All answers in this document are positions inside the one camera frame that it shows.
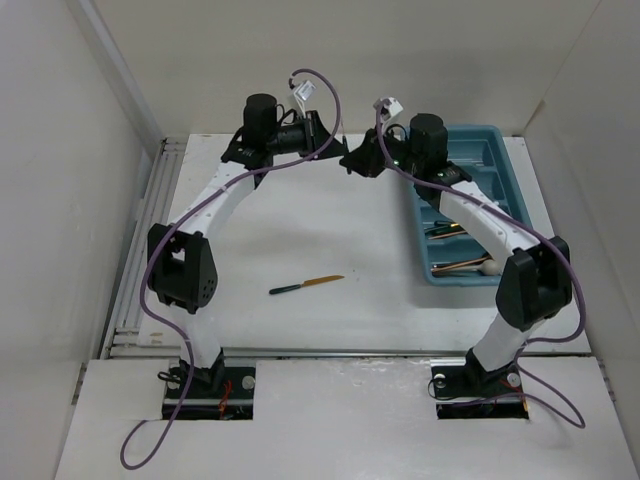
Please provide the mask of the rose copper fork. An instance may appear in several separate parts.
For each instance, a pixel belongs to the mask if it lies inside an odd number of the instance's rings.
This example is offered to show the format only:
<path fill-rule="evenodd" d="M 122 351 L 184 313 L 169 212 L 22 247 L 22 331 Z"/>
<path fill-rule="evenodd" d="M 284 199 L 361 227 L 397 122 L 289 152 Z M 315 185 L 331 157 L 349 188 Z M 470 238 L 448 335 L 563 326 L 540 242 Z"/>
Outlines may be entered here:
<path fill-rule="evenodd" d="M 446 239 L 446 238 L 451 238 L 451 237 L 466 235 L 466 234 L 467 232 L 461 228 L 438 230 L 438 231 L 433 230 L 425 233 L 426 238 L 428 240 Z"/>

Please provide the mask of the white plastic spoon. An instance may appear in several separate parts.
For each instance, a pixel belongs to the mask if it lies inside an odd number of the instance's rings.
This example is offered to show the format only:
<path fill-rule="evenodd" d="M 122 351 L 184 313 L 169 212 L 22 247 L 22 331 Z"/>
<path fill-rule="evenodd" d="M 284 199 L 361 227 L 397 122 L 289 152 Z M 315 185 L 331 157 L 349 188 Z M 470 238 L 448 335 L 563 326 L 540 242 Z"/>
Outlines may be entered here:
<path fill-rule="evenodd" d="M 444 272 L 441 274 L 433 274 L 434 276 L 448 276 L 448 275 L 466 275 L 466 274 L 479 274 L 481 276 L 499 276 L 502 270 L 500 265 L 494 260 L 486 261 L 478 271 L 466 271 L 466 272 L 457 272 L 450 271 Z"/>

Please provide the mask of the gold fork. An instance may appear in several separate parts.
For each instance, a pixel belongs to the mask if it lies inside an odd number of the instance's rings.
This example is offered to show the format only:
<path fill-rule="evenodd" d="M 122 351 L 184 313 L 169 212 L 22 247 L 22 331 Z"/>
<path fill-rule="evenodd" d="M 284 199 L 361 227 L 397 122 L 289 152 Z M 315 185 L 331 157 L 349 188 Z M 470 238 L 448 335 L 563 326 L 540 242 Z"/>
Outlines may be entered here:
<path fill-rule="evenodd" d="M 457 228 L 460 225 L 456 222 L 450 222 L 450 221 L 436 221 L 434 223 L 434 229 L 438 229 L 438 228 Z"/>

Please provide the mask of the copper spoon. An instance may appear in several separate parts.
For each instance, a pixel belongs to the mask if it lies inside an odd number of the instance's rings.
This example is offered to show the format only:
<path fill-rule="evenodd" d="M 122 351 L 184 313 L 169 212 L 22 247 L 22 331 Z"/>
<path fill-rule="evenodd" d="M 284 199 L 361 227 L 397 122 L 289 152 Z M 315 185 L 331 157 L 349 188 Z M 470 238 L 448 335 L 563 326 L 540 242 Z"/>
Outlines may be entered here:
<path fill-rule="evenodd" d="M 490 256 L 482 256 L 476 259 L 465 260 L 460 262 L 451 262 L 447 264 L 437 264 L 431 268 L 432 274 L 441 274 L 444 272 L 457 271 L 478 271 L 481 266 L 488 260 L 491 260 Z"/>

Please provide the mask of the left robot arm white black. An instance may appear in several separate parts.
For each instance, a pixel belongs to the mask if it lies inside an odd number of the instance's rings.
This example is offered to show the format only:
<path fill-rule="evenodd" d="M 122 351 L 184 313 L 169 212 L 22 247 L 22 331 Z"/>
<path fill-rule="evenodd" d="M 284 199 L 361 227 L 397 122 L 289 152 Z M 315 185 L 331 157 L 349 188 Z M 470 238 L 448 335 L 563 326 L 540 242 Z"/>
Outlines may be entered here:
<path fill-rule="evenodd" d="M 176 219 L 149 230 L 142 292 L 154 293 L 167 307 L 155 318 L 182 338 L 181 379 L 201 396 L 217 394 L 224 382 L 224 354 L 210 306 L 218 286 L 213 240 L 235 208 L 277 170 L 275 157 L 294 154 L 302 163 L 346 152 L 336 131 L 307 109 L 311 90 L 309 82 L 295 87 L 293 106 L 285 112 L 270 94 L 249 96 L 243 123 L 211 180 Z"/>

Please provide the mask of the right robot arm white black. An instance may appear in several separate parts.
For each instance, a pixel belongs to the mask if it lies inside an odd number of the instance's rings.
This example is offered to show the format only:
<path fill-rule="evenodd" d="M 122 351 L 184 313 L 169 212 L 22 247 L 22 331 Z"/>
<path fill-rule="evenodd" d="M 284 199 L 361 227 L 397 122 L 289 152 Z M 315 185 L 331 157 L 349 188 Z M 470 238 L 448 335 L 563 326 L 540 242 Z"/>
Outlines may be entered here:
<path fill-rule="evenodd" d="M 418 114 L 408 135 L 387 133 L 381 118 L 359 147 L 340 161 L 348 172 L 375 178 L 393 169 L 414 184 L 418 196 L 460 224 L 496 261 L 501 275 L 496 318 L 461 366 L 434 375 L 438 397 L 492 397 L 506 392 L 515 361 L 534 330 L 567 306 L 576 288 L 568 244 L 547 239 L 495 205 L 470 173 L 449 158 L 449 134 L 443 120 Z"/>

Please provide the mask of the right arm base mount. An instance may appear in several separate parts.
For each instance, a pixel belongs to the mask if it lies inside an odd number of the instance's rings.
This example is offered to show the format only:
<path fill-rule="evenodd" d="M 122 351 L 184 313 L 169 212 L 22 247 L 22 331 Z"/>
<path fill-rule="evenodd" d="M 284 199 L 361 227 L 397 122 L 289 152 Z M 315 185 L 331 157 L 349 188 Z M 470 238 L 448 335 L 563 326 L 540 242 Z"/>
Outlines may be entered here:
<path fill-rule="evenodd" d="M 473 385 L 462 365 L 431 368 L 429 393 L 436 401 L 439 420 L 528 420 L 526 400 L 521 396 L 519 371 L 511 367 L 480 385 Z"/>

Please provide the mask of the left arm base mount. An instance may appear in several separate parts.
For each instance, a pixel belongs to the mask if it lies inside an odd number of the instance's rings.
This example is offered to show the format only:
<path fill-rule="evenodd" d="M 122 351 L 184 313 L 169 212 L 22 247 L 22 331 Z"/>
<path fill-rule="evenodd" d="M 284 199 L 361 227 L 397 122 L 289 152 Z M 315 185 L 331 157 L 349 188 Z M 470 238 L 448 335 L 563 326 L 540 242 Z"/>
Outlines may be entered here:
<path fill-rule="evenodd" d="M 184 390 L 186 372 L 179 366 L 157 374 L 165 382 L 161 415 L 169 420 Z M 256 368 L 254 366 L 227 366 L 220 380 L 208 386 L 194 379 L 180 406 L 177 420 L 244 421 L 252 420 Z"/>

